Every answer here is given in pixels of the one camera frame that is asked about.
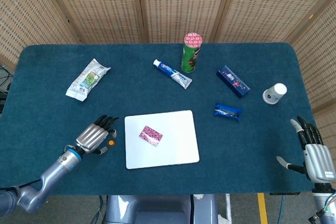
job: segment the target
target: toothpaste cap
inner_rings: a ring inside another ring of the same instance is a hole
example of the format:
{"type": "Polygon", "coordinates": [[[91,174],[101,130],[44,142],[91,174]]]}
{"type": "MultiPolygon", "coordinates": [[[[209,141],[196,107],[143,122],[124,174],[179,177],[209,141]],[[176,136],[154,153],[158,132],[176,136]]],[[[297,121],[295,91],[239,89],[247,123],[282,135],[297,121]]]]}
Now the toothpaste cap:
{"type": "Polygon", "coordinates": [[[160,65],[160,61],[158,61],[157,59],[153,62],[153,65],[154,66],[156,66],[156,67],[158,67],[159,65],[160,65]]]}

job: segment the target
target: woven room divider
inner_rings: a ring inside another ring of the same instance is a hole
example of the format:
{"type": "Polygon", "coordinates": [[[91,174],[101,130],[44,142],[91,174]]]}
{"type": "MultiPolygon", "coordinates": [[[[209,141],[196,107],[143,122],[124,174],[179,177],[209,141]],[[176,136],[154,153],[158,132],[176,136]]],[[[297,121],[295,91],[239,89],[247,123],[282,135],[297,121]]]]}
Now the woven room divider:
{"type": "Polygon", "coordinates": [[[57,1],[84,43],[144,42],[140,0],[57,1]]]}
{"type": "Polygon", "coordinates": [[[336,0],[292,45],[317,126],[336,162],[336,0]]]}
{"type": "Polygon", "coordinates": [[[0,27],[0,61],[12,70],[26,46],[78,42],[52,0],[0,0],[0,27]]]}
{"type": "Polygon", "coordinates": [[[317,1],[229,0],[215,41],[284,41],[317,1]]]}
{"type": "Polygon", "coordinates": [[[196,31],[209,42],[222,0],[143,0],[149,42],[182,42],[196,31]]]}

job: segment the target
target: white board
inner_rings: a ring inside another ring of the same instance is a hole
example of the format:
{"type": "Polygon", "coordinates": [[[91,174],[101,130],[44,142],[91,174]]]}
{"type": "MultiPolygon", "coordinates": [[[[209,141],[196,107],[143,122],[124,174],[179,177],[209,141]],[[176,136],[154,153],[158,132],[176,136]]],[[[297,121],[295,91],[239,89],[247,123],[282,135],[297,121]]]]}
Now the white board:
{"type": "Polygon", "coordinates": [[[198,162],[192,111],[126,116],[125,149],[127,169],[198,162]],[[156,147],[139,137],[145,126],[163,135],[156,147]]]}

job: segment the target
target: cup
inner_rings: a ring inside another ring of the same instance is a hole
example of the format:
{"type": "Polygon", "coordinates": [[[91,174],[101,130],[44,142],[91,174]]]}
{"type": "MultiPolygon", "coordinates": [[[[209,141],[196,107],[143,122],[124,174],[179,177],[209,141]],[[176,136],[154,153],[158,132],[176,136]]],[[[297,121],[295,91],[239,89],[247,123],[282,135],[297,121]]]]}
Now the cup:
{"type": "Polygon", "coordinates": [[[268,104],[276,104],[286,93],[287,87],[282,83],[277,83],[273,87],[266,89],[262,95],[262,98],[268,104]]]}

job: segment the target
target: snack can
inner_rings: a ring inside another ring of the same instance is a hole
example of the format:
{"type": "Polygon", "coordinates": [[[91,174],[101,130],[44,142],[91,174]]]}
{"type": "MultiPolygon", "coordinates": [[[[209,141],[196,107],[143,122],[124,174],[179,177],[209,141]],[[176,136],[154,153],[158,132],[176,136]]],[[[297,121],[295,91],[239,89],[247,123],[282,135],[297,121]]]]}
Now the snack can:
{"type": "Polygon", "coordinates": [[[188,33],[184,37],[183,56],[181,69],[190,73],[195,70],[199,50],[202,44],[202,37],[197,33],[188,33]]]}

